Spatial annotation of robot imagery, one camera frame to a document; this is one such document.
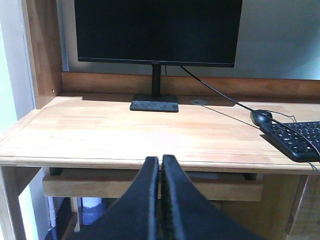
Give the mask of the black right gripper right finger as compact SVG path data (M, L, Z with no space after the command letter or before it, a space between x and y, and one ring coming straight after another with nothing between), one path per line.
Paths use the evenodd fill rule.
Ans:
M165 240L261 239L207 200L174 155L164 155L162 158L161 210Z

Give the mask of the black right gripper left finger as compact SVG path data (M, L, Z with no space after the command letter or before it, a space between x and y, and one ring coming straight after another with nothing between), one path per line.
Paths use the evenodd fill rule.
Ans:
M99 219L70 240L158 240L159 160L147 157L128 190Z

